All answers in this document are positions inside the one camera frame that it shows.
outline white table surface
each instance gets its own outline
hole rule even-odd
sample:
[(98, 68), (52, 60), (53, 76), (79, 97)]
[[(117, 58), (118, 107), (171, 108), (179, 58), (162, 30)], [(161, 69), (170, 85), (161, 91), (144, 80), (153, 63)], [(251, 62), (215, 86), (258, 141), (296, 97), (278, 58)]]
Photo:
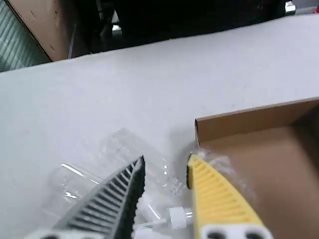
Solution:
[(0, 74), (0, 237), (36, 223), (47, 178), (125, 127), (183, 160), (194, 119), (319, 95), (319, 16)]

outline bottle cap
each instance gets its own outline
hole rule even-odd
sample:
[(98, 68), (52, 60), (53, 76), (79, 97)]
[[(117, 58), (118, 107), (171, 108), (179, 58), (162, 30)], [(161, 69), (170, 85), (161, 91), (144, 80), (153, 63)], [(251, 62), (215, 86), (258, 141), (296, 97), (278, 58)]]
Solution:
[(169, 209), (170, 223), (173, 229), (184, 229), (187, 227), (186, 215), (183, 207)]

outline box flap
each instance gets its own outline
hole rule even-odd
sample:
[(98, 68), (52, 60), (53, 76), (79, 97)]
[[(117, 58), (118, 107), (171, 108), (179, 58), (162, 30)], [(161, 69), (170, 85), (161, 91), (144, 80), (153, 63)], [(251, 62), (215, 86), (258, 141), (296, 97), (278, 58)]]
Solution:
[(282, 127), (319, 105), (319, 98), (253, 108), (195, 120), (199, 143), (239, 133)]

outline white bottle cap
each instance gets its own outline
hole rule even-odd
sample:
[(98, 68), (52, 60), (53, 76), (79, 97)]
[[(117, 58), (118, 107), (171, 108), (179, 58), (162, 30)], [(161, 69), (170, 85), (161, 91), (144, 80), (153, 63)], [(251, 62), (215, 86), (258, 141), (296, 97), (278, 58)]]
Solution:
[(183, 207), (170, 208), (169, 216), (172, 229), (184, 229), (187, 227), (186, 213)]
[(171, 239), (170, 236), (166, 236), (157, 232), (154, 232), (151, 228), (138, 227), (135, 231), (134, 239)]

